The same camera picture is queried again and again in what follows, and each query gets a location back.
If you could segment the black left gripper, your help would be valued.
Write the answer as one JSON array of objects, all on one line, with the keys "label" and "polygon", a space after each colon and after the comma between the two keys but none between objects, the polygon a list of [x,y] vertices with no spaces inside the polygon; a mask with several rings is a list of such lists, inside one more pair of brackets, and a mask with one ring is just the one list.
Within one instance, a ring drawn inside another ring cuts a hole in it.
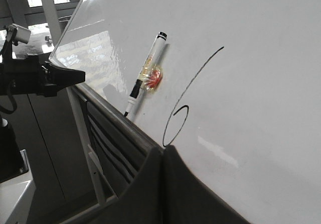
[{"label": "black left gripper", "polygon": [[4,58],[1,63],[1,95],[34,93],[52,97],[61,88],[84,81],[84,71],[41,62],[38,55],[27,55],[24,59]]}]

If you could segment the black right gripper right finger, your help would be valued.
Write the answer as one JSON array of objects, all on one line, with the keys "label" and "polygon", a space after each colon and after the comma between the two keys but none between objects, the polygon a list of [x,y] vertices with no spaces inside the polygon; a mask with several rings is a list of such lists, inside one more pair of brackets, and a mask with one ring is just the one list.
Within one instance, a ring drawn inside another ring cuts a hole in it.
[{"label": "black right gripper right finger", "polygon": [[163,223],[249,223],[188,169],[174,146],[163,152],[162,204]]}]

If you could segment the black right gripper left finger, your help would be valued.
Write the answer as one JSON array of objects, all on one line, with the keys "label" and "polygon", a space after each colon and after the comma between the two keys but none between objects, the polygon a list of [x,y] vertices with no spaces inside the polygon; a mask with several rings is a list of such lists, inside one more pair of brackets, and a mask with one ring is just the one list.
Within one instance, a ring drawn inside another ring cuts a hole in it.
[{"label": "black right gripper left finger", "polygon": [[162,223],[159,147],[129,154],[89,148],[86,155],[97,203],[64,223]]}]

